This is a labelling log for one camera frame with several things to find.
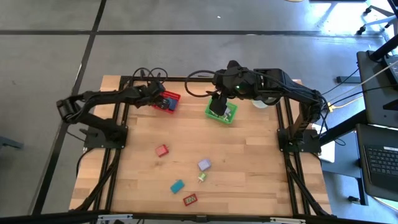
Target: purple block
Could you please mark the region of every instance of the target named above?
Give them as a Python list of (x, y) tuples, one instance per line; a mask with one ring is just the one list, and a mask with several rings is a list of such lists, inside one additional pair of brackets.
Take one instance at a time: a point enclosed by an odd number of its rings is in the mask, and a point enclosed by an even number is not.
[(204, 159), (198, 163), (198, 166), (201, 171), (205, 171), (211, 167), (210, 160)]

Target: wood grain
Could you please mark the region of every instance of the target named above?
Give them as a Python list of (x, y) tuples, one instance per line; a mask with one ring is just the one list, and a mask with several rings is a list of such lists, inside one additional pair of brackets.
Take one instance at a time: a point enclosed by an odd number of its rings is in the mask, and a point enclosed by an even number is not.
[[(119, 80), (119, 76), (104, 76), (101, 90), (117, 89)], [(291, 215), (284, 160), (277, 143), (275, 107), (257, 109), (249, 100), (233, 99), (230, 102), (238, 105), (238, 111), (233, 123), (225, 125), (205, 116), (209, 98), (188, 95), (181, 82), (164, 85), (182, 96), (174, 114), (149, 106), (130, 107), (128, 138), (121, 154), (111, 210)], [(213, 86), (189, 83), (189, 88), (200, 94)], [(291, 105), (295, 118), (298, 103), (292, 101)], [(112, 113), (113, 105), (97, 106), (94, 112), (103, 118), (110, 118)], [(159, 158), (154, 149), (161, 144), (167, 145), (170, 153)], [(330, 212), (318, 159), (309, 154), (301, 156), (306, 185)], [(206, 171), (207, 179), (198, 183), (197, 162), (206, 158), (210, 159), (211, 168)], [(102, 149), (95, 149), (82, 160), (70, 208), (79, 206), (96, 185), (102, 160)], [(184, 181), (185, 187), (173, 194), (170, 186), (178, 179)], [(186, 207), (182, 199), (192, 193), (198, 202)], [(301, 208), (298, 188), (296, 194)]]

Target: teal block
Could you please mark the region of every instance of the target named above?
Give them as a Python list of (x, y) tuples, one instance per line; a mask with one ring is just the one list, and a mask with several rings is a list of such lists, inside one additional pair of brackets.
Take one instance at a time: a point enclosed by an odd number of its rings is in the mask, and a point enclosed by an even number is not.
[(184, 187), (184, 183), (182, 182), (182, 180), (178, 180), (178, 181), (176, 181), (176, 183), (175, 184), (173, 184), (173, 186), (171, 186), (170, 187), (170, 190), (173, 192), (173, 193), (177, 193), (179, 190), (181, 190), (181, 188), (183, 188)]

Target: red block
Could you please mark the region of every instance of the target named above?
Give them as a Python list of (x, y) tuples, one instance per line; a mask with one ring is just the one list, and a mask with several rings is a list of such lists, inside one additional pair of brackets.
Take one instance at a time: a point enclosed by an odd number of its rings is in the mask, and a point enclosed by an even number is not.
[(161, 145), (155, 149), (155, 152), (156, 152), (157, 156), (162, 157), (162, 156), (166, 155), (167, 153), (169, 153), (169, 150), (167, 149), (167, 146)]
[(183, 199), (185, 206), (192, 204), (193, 202), (197, 202), (197, 196), (195, 194), (191, 194), (188, 197)]

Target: white cable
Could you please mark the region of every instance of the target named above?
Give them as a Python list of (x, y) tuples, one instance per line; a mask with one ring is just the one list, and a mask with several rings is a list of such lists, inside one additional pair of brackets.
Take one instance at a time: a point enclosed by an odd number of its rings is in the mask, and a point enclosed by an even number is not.
[(398, 212), (398, 209), (395, 208), (394, 206), (389, 205), (389, 204), (387, 204), (386, 202), (383, 202), (382, 200), (378, 199), (377, 197), (372, 197), (372, 198), (373, 198), (374, 200), (378, 201), (379, 203), (381, 203), (381, 204), (383, 204), (383, 205), (385, 205), (385, 206), (387, 206), (387, 207), (393, 209), (394, 211)]
[(395, 65), (397, 62), (398, 62), (398, 60), (397, 60), (396, 62), (394, 62), (394, 63), (390, 64), (390, 65), (389, 65), (389, 66), (387, 66), (386, 68), (383, 68), (383, 69), (382, 69), (380, 72), (377, 72), (377, 73), (376, 73), (376, 74), (374, 74), (372, 77), (369, 77), (367, 80), (365, 80), (365, 81), (363, 81), (362, 83), (358, 84), (358, 85), (357, 85), (357, 86), (355, 86), (354, 88), (352, 88), (352, 89), (350, 89), (350, 90), (348, 90), (348, 91), (346, 91), (346, 92), (344, 92), (344, 93), (342, 93), (342, 94), (340, 94), (340, 95), (338, 95), (338, 96), (334, 97), (333, 99), (329, 100), (329, 102), (331, 102), (331, 101), (333, 101), (333, 100), (335, 100), (335, 99), (337, 99), (337, 98), (339, 98), (339, 97), (343, 96), (344, 94), (346, 94), (346, 93), (349, 93), (349, 92), (353, 91), (355, 88), (357, 88), (357, 87), (359, 87), (359, 86), (361, 86), (361, 85), (365, 84), (367, 81), (369, 81), (369, 80), (371, 80), (372, 78), (374, 78), (374, 77), (378, 76), (379, 74), (381, 74), (382, 72), (384, 72), (385, 70), (387, 70), (389, 67), (391, 67), (391, 66)]

